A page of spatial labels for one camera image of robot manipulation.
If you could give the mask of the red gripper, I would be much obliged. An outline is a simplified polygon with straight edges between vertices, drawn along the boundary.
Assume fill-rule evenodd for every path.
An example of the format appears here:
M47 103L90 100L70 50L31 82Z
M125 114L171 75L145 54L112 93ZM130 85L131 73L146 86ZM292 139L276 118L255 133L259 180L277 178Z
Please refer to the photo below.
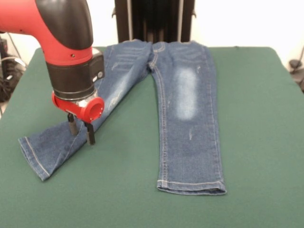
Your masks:
M104 111L104 100L98 96L97 91L85 99L80 100L62 100L52 93L52 102L60 110L68 113L67 119L70 132L73 136L78 134L78 128L74 116L84 122L87 129L86 139L89 145L95 144L94 127L92 121L98 119Z

